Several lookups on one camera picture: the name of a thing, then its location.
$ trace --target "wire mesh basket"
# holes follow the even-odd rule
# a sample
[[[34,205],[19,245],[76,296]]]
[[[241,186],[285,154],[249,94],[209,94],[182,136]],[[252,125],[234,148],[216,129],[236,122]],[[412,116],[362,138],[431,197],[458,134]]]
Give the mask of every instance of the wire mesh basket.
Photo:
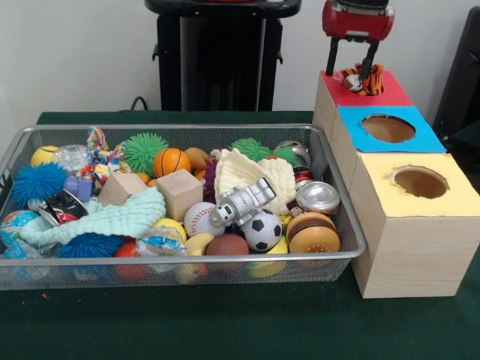
[[[284,140],[304,143],[312,157],[313,177],[330,183],[340,195],[339,212],[331,217],[340,237],[340,251],[246,256],[0,259],[0,290],[335,281],[350,260],[365,250],[362,228],[332,151],[325,134],[317,127],[309,124],[99,126],[110,145],[142,132],[159,134],[170,146],[179,149],[193,146],[222,149],[245,137],[253,137],[271,149]],[[38,125],[16,135],[0,163],[0,220],[17,210],[11,199],[13,183],[34,151],[41,146],[83,144],[87,129],[87,125]]]

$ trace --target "wooden box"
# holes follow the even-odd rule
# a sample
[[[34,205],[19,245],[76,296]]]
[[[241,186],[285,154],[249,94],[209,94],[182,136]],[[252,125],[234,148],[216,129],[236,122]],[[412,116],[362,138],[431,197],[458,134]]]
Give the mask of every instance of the wooden box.
[[[326,76],[322,71],[316,89],[313,124],[325,131],[328,141],[332,137],[334,123],[340,118],[338,107],[411,107],[401,85],[389,71],[383,73],[385,91],[378,96],[360,96],[347,90],[339,76]]]
[[[365,298],[455,295],[479,246],[480,196],[450,154],[360,154],[350,197]]]
[[[337,114],[330,145],[348,191],[358,152],[445,152],[414,106],[339,106]]]

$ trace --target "blue spiky ball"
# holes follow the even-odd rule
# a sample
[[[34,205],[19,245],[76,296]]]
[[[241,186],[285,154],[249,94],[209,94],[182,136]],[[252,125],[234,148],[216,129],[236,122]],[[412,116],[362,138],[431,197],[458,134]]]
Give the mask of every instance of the blue spiky ball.
[[[75,236],[57,251],[58,257],[112,257],[123,245],[123,236],[87,232]]]
[[[44,201],[57,194],[68,174],[56,163],[28,164],[18,172],[13,185],[13,200],[20,209],[32,208],[32,203]]]

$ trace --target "circular hole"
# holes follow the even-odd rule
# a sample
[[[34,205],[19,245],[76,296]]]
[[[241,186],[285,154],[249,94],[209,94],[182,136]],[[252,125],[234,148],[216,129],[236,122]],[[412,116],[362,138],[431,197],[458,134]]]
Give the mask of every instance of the circular hole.
[[[401,143],[415,136],[415,128],[396,116],[368,116],[361,125],[372,137],[386,143]]]
[[[394,181],[407,193],[428,199],[441,197],[449,189],[443,176],[420,166],[400,169],[395,174]]]

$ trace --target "baseball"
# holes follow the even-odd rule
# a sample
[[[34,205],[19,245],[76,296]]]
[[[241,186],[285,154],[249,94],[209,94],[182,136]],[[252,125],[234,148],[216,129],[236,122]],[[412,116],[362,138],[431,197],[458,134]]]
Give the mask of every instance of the baseball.
[[[215,227],[210,222],[209,215],[214,207],[215,204],[211,202],[199,202],[188,209],[183,226],[189,238],[200,233],[211,233],[215,236],[225,233],[225,226]]]

